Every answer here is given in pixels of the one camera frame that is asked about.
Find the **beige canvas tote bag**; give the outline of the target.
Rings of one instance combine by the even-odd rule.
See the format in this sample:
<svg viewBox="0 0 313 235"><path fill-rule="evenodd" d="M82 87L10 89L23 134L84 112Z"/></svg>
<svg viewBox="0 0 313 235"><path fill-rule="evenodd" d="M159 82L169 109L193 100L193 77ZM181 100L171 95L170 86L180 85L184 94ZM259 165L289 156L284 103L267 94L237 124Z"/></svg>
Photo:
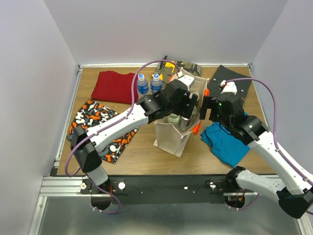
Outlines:
<svg viewBox="0 0 313 235"><path fill-rule="evenodd" d="M182 155L185 145L191 134L198 134L201 126L199 119L199 110L202 104L204 93L207 89L209 79L193 76L184 69L181 69L184 75L190 75L195 78L194 85L191 87L191 92L198 92L200 97L197 98L196 105L193 109L191 122L187 131L180 131L178 127L174 127L167 120L167 116L155 121L156 140L154 146L177 157Z"/></svg>

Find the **Pocari Sweat bottle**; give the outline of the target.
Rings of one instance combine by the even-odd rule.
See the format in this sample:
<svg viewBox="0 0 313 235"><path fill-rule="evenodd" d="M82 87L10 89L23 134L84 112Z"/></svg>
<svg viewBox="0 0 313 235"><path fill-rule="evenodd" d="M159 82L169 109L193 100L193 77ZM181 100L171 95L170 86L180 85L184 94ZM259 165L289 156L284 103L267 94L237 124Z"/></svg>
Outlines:
<svg viewBox="0 0 313 235"><path fill-rule="evenodd" d="M162 90L162 80L159 74L154 74L150 83L151 92L157 93Z"/></svg>
<svg viewBox="0 0 313 235"><path fill-rule="evenodd" d="M137 76L137 84L136 84L136 87L137 87L137 92L138 92L138 95L139 95L139 96L148 94L148 92L149 92L149 84L148 84L148 81L147 81L147 79L145 78L145 75L144 75L144 74L140 73L140 74Z"/></svg>

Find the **green cap glass bottle front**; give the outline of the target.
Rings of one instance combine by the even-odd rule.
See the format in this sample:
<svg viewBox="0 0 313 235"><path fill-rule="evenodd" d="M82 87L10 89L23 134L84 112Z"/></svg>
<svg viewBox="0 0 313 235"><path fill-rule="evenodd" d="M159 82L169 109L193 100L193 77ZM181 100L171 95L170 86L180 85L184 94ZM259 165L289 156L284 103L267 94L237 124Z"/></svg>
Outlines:
<svg viewBox="0 0 313 235"><path fill-rule="evenodd" d="M170 124L172 124L176 128L179 125L180 116L172 113L167 117L167 120Z"/></svg>

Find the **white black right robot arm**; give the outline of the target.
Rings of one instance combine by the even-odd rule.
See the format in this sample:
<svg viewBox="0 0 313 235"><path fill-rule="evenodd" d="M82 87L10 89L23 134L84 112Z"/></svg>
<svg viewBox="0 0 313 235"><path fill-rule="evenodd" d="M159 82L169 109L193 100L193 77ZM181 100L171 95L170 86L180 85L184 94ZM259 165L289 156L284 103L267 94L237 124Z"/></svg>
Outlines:
<svg viewBox="0 0 313 235"><path fill-rule="evenodd" d="M200 108L204 119L224 125L231 136L261 156L278 175L277 180L236 166L226 174L225 187L235 192L248 189L277 202L289 216L300 219L313 205L313 175L301 166L276 140L275 135L256 116L246 115L241 98L233 92L205 95Z"/></svg>

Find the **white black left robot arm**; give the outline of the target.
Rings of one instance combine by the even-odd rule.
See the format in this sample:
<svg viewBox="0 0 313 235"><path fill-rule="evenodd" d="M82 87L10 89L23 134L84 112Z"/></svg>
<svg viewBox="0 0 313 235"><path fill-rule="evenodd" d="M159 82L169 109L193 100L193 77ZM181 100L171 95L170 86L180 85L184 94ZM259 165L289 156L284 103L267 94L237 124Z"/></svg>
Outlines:
<svg viewBox="0 0 313 235"><path fill-rule="evenodd" d="M74 129L71 152L97 193L104 193L109 186L109 177L98 154L100 150L125 133L170 114L191 117L197 99L190 95L194 83L195 79L187 75L174 79L164 90L143 95L129 109L108 121L88 129L81 126Z"/></svg>

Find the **red tab can front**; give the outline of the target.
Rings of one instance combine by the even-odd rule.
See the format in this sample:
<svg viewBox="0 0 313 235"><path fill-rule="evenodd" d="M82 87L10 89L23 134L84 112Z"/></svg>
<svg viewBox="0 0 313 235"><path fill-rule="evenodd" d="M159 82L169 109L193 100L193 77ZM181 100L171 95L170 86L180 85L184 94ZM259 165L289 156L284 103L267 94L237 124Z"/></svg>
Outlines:
<svg viewBox="0 0 313 235"><path fill-rule="evenodd" d="M191 122L191 118L186 118L186 117L181 116L178 129L182 132L187 131L189 128L190 122Z"/></svg>

